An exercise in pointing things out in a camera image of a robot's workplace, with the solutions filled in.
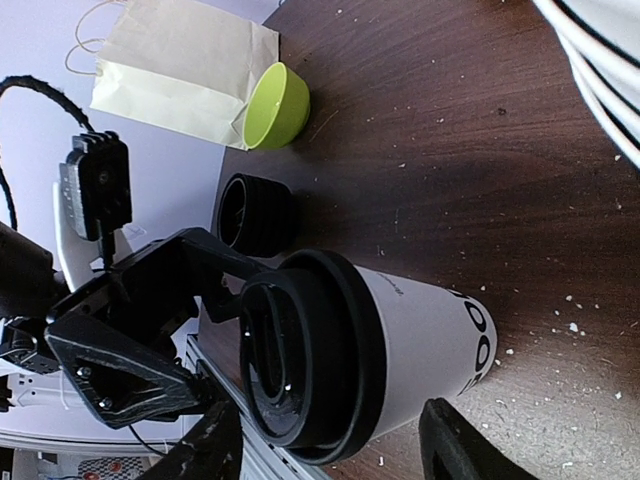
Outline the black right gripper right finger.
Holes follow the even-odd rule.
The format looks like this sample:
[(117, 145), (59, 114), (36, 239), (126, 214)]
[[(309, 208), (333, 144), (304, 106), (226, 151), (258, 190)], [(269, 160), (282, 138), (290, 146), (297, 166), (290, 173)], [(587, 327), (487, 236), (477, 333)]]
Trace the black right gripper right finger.
[(425, 403), (419, 437), (426, 479), (535, 479), (503, 455), (446, 399)]

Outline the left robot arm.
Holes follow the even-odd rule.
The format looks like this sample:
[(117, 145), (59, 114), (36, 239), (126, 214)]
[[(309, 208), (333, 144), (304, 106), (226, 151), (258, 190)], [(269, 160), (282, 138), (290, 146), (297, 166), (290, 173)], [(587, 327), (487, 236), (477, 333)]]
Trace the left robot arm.
[(142, 420), (199, 414), (220, 388), (181, 366), (172, 338), (206, 309), (235, 317), (227, 276), (246, 280), (264, 266), (201, 228), (189, 228), (68, 287), (51, 254), (1, 230), (1, 408), (53, 399), (46, 376), (113, 429)]

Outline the single white paper cup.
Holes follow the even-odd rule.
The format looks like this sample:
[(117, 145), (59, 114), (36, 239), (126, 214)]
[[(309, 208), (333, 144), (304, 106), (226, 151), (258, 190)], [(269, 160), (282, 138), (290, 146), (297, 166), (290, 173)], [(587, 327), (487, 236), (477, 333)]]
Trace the single white paper cup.
[(491, 369), (494, 321), (462, 293), (358, 266), (385, 336), (386, 389), (374, 438), (414, 420), (429, 399), (451, 400)]

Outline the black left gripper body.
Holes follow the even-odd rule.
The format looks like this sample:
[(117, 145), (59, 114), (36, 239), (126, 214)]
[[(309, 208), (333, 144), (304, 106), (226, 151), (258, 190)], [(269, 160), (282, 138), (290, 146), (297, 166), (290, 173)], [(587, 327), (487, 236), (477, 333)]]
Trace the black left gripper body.
[(53, 255), (1, 225), (1, 359), (22, 370), (51, 374), (59, 363), (44, 339), (47, 315), (69, 293)]

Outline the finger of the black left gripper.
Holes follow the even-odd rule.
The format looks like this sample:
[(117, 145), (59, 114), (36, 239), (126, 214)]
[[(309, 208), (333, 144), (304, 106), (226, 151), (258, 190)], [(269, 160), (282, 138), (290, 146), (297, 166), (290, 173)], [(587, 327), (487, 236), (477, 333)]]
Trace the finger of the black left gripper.
[(248, 280), (270, 270), (207, 230), (187, 228), (117, 262), (107, 275), (109, 303), (157, 311), (163, 302), (199, 297), (210, 320), (224, 323), (240, 315), (240, 298), (223, 285), (223, 277)]
[(88, 315), (65, 314), (44, 338), (87, 408), (111, 429), (205, 410), (192, 372)]

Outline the stack of white paper cups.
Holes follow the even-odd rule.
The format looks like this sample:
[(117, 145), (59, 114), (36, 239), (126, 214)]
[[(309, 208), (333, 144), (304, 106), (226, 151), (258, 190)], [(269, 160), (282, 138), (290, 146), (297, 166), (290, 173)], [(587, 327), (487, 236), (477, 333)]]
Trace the stack of white paper cups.
[(593, 116), (638, 166), (639, 3), (536, 0), (534, 5), (554, 30)]

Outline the black plastic cup lid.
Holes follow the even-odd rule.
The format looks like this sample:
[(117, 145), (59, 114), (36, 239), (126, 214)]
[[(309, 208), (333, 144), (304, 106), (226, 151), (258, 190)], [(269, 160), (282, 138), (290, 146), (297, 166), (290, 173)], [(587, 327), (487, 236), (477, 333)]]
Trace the black plastic cup lid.
[(385, 337), (369, 288), (342, 255), (300, 250), (241, 295), (240, 366), (252, 421), (302, 463), (372, 438), (386, 389)]

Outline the stack of black cup lids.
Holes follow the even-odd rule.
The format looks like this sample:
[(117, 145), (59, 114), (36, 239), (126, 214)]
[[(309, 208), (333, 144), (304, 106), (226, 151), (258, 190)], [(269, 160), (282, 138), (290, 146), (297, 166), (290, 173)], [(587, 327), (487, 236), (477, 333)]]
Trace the stack of black cup lids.
[(235, 251), (273, 258), (287, 250), (297, 234), (296, 200), (280, 182), (236, 173), (223, 190), (216, 227), (218, 238)]

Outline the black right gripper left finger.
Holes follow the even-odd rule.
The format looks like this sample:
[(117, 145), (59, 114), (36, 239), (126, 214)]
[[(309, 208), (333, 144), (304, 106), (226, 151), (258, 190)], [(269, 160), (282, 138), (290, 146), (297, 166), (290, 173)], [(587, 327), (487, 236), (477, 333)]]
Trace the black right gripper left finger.
[(238, 480), (243, 457), (239, 409), (216, 402), (144, 480)]

